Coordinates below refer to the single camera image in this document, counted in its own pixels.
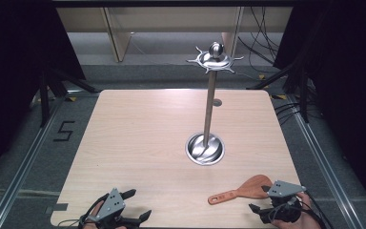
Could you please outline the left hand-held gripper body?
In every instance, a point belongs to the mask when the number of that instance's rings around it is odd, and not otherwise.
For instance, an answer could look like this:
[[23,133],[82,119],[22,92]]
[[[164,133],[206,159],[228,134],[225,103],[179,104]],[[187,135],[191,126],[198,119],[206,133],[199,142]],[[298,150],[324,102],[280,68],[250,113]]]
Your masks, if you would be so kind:
[[[125,200],[120,196],[121,193],[116,188],[113,188],[109,193],[99,198],[78,221],[78,229],[82,229],[86,219],[91,220],[98,229],[114,229],[120,226],[125,226],[127,229],[138,229],[141,223],[132,223],[132,219],[121,216],[126,204]],[[99,212],[96,216],[88,215],[93,207],[104,200]]]

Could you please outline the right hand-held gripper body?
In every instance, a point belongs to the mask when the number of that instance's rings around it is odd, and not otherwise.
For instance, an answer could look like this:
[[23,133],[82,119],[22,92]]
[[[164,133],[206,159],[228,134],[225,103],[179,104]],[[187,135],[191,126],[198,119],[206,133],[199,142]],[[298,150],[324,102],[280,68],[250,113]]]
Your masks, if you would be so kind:
[[301,216],[302,207],[296,194],[305,190],[306,188],[302,185],[277,180],[267,192],[273,207],[261,210],[262,222],[271,223],[275,219],[285,222],[297,221]]

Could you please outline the wooden rice paddle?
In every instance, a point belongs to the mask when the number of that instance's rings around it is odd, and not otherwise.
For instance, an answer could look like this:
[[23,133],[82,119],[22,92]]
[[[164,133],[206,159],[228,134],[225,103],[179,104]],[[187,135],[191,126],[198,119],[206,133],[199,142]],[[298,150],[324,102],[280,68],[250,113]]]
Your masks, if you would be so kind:
[[264,188],[270,188],[272,185],[271,180],[267,176],[256,175],[246,180],[237,189],[208,197],[208,203],[216,205],[235,198],[264,199],[268,197]]

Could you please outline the silver metal utensil rack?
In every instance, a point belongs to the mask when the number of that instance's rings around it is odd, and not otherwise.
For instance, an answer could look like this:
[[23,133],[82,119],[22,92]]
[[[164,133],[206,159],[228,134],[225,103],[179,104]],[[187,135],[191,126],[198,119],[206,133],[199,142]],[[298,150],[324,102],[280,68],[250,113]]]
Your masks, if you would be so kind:
[[208,76],[204,128],[202,133],[194,134],[188,139],[185,151],[193,163],[200,166],[211,166],[218,163],[225,155],[223,140],[211,133],[217,73],[221,71],[234,73],[232,65],[235,58],[227,55],[224,52],[224,46],[218,42],[213,42],[206,51],[202,51],[198,47],[196,49],[199,54],[195,59],[190,60],[190,63],[196,63],[202,67]]

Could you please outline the person's left hand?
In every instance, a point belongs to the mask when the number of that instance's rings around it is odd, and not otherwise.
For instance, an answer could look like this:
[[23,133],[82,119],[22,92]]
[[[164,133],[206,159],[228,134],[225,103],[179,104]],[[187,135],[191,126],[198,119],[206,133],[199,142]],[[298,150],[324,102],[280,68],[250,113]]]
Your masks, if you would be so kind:
[[[88,215],[91,216],[96,216],[97,213],[99,212],[101,206],[103,205],[104,200],[101,200],[100,202],[98,202],[93,209],[88,213]],[[83,227],[82,229],[98,229],[97,226],[95,225],[95,223],[93,223],[91,220],[86,219],[85,222],[83,223]],[[127,229],[125,226],[120,226],[114,229]]]

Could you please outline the person's right hand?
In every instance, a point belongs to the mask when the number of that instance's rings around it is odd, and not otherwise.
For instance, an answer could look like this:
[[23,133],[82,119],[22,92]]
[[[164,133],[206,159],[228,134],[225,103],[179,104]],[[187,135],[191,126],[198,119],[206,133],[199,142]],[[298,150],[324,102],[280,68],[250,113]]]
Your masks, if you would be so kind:
[[318,221],[308,214],[308,211],[311,208],[310,197],[305,193],[297,193],[296,195],[301,199],[301,206],[303,209],[300,218],[295,222],[285,222],[275,219],[272,221],[272,225],[277,229],[321,229]]

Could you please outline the black tape patch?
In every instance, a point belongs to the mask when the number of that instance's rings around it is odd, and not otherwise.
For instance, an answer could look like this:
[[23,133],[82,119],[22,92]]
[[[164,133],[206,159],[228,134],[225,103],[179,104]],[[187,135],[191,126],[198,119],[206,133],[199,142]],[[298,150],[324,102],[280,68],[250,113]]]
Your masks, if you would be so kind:
[[46,208],[45,214],[52,214],[55,211],[67,211],[68,203],[57,203]]

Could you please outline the black tripod stand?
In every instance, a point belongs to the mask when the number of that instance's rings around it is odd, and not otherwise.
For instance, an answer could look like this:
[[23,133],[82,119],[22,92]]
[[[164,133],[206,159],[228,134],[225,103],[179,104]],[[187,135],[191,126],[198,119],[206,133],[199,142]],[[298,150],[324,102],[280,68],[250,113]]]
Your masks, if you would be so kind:
[[89,93],[100,93],[99,89],[90,86],[81,79],[73,77],[64,71],[52,67],[46,67],[39,76],[39,93],[42,111],[41,127],[44,127],[48,123],[51,116],[49,90],[51,90],[56,97],[65,97],[68,94],[68,91],[63,84],[64,81],[71,82],[71,84]]
[[251,90],[261,90],[266,86],[269,86],[273,82],[276,82],[280,77],[287,75],[288,78],[284,83],[283,89],[286,94],[293,94],[296,89],[299,89],[299,105],[300,114],[303,120],[308,123],[309,118],[307,115],[307,96],[308,96],[308,76],[303,68],[303,64],[300,61],[293,61],[287,67],[274,73],[266,80],[262,80],[260,83],[251,87]]

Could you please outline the black curtain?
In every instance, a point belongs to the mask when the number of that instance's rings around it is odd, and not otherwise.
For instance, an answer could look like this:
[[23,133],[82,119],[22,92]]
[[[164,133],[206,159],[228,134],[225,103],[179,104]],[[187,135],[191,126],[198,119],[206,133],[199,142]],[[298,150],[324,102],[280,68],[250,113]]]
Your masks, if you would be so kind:
[[0,0],[0,157],[51,69],[85,77],[53,1]]
[[366,0],[296,0],[274,65],[301,56],[321,112],[366,190]]

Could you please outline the light wooden furniture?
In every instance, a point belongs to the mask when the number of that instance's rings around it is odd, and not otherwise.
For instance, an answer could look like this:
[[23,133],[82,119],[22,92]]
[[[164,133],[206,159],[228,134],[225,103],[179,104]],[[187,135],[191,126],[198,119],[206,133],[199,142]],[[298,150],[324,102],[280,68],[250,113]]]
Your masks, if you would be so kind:
[[65,8],[57,12],[67,32],[104,32],[114,59],[124,59],[133,32],[219,32],[225,52],[233,55],[238,35],[285,31],[291,7],[138,7]]

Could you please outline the aluminium floor rail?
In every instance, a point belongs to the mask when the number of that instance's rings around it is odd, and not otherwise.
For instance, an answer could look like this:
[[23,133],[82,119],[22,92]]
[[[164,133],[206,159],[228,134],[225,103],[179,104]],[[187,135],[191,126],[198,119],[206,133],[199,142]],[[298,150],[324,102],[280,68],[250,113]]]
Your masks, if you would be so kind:
[[33,162],[38,156],[38,152],[47,137],[53,119],[55,118],[60,106],[63,104],[63,98],[56,98],[49,108],[49,117],[46,122],[39,128],[31,146],[25,154],[20,166],[18,167],[9,187],[5,190],[0,198],[0,229],[7,218],[7,215],[16,200],[18,192],[26,179]]
[[363,229],[363,224],[356,213],[355,206],[346,194],[343,186],[340,184],[334,168],[324,154],[310,124],[304,120],[304,117],[301,114],[295,114],[295,120],[314,155],[315,161],[325,178],[328,188],[331,190],[346,223],[350,229]]

